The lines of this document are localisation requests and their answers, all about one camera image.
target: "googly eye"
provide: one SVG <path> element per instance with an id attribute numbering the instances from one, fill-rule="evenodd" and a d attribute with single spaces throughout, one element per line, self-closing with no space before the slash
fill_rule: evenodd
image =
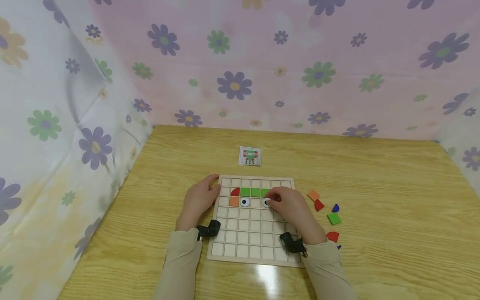
<path id="1" fill-rule="evenodd" d="M 250 199 L 249 198 L 240 198 L 240 205 L 243 207 L 247 207 L 250 205 Z"/>
<path id="2" fill-rule="evenodd" d="M 266 208 L 270 208 L 270 205 L 267 204 L 267 201 L 270 200 L 270 198 L 264 198 L 264 200 L 262 201 L 262 204 L 266 207 Z"/>

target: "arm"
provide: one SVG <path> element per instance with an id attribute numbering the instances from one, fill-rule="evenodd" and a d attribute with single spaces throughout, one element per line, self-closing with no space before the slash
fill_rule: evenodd
<path id="1" fill-rule="evenodd" d="M 300 192 L 287 187 L 272 188 L 267 203 L 300 233 L 307 249 L 302 258 L 318 300 L 356 300 L 353 287 L 343 271 L 334 242 L 327 240 L 325 230 L 317 223 Z"/>
<path id="2" fill-rule="evenodd" d="M 213 188 L 210 186 L 210 182 L 217 178 L 216 174 L 207 176 L 188 189 L 175 231 L 170 235 L 153 300 L 193 300 L 195 273 L 202 251 L 202 242 L 197 241 L 196 227 L 202 214 L 220 194 L 220 184 Z"/>

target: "hand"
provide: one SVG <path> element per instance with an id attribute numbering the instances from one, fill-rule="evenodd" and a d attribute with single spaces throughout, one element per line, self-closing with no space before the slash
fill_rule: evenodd
<path id="1" fill-rule="evenodd" d="M 218 179 L 218 174 L 212 174 L 205 177 L 201 182 L 192 185 L 185 194 L 183 208 L 180 216 L 177 218 L 175 230 L 188 231 L 197 227 L 202 214 L 212 206 L 217 196 L 220 194 L 220 184 L 212 188 L 210 182 Z"/>
<path id="2" fill-rule="evenodd" d="M 299 191 L 274 187 L 265 198 L 271 199 L 267 204 L 295 227 L 305 244 L 316 245 L 327 241 L 325 230 L 317 223 Z"/>

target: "green flower print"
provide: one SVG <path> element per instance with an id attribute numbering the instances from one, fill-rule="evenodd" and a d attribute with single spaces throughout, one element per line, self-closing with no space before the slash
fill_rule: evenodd
<path id="1" fill-rule="evenodd" d="M 43 114 L 40 110 L 33 111 L 34 118 L 27 119 L 32 129 L 30 134 L 33 136 L 39 135 L 41 141 L 48 140 L 48 137 L 56 140 L 58 138 L 57 132 L 61 132 L 61 127 L 58 125 L 59 118 L 52 116 L 49 110 L 44 110 Z"/>
<path id="2" fill-rule="evenodd" d="M 446 152 L 447 152 L 448 156 L 454 156 L 455 152 L 456 152 L 456 149 L 455 149 L 455 147 L 450 147 L 450 148 L 447 149 Z"/>
<path id="3" fill-rule="evenodd" d="M 61 199 L 61 203 L 63 205 L 72 204 L 73 200 L 75 199 L 75 193 L 70 191 L 65 194 L 65 196 Z"/>
<path id="4" fill-rule="evenodd" d="M 417 95 L 415 96 L 415 98 L 413 98 L 413 101 L 414 102 L 420 102 L 420 101 L 423 101 L 427 98 L 427 94 L 420 94 L 420 95 Z"/>
<path id="5" fill-rule="evenodd" d="M 2 286 L 13 277 L 13 274 L 10 273 L 12 270 L 12 265 L 9 265 L 7 267 L 0 265 L 0 292 L 2 290 Z"/>
<path id="6" fill-rule="evenodd" d="M 322 65 L 320 61 L 317 61 L 313 65 L 313 68 L 305 69 L 304 72 L 306 75 L 303 76 L 301 80 L 307 83 L 307 87 L 312 87 L 313 85 L 315 85 L 315 87 L 319 88 L 324 83 L 329 84 L 330 82 L 332 82 L 331 76 L 336 74 L 336 71 L 334 69 L 330 69 L 331 67 L 331 62 L 326 62 Z"/>
<path id="7" fill-rule="evenodd" d="M 110 77 L 112 75 L 112 70 L 107 68 L 107 63 L 102 60 L 102 61 L 99 61 L 98 59 L 95 59 L 95 63 L 96 63 L 96 66 L 100 69 L 100 71 L 102 72 L 103 76 L 105 77 L 105 79 L 107 80 L 107 82 L 109 84 L 112 84 L 113 83 L 113 80 L 112 78 Z"/>
<path id="8" fill-rule="evenodd" d="M 382 74 L 372 74 L 369 78 L 363 78 L 361 84 L 359 85 L 361 92 L 371 92 L 374 89 L 379 89 L 380 85 L 384 83 L 385 79 L 382 78 Z"/>
<path id="9" fill-rule="evenodd" d="M 198 86 L 198 81 L 192 78 L 188 81 L 188 84 L 191 86 Z"/>
<path id="10" fill-rule="evenodd" d="M 135 71 L 135 74 L 140 76 L 142 79 L 152 79 L 153 73 L 152 70 L 145 66 L 142 62 L 141 63 L 135 63 L 132 67 L 132 69 Z"/>
<path id="11" fill-rule="evenodd" d="M 218 54 L 219 52 L 222 52 L 222 54 L 225 54 L 225 50 L 230 49 L 230 45 L 228 44 L 230 42 L 230 39 L 227 36 L 223 35 L 223 31 L 215 31 L 212 30 L 212 35 L 207 36 L 208 40 L 208 47 L 210 49 L 213 49 L 213 52 Z"/>

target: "orange square tile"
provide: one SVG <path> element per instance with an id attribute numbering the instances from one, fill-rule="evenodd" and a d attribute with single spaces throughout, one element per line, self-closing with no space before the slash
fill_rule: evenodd
<path id="1" fill-rule="evenodd" d="M 240 204 L 240 197 L 230 197 L 229 206 L 239 206 Z"/>
<path id="2" fill-rule="evenodd" d="M 311 190 L 310 193 L 307 194 L 307 196 L 312 199 L 312 201 L 315 201 L 320 198 L 320 194 L 317 193 L 316 190 Z"/>

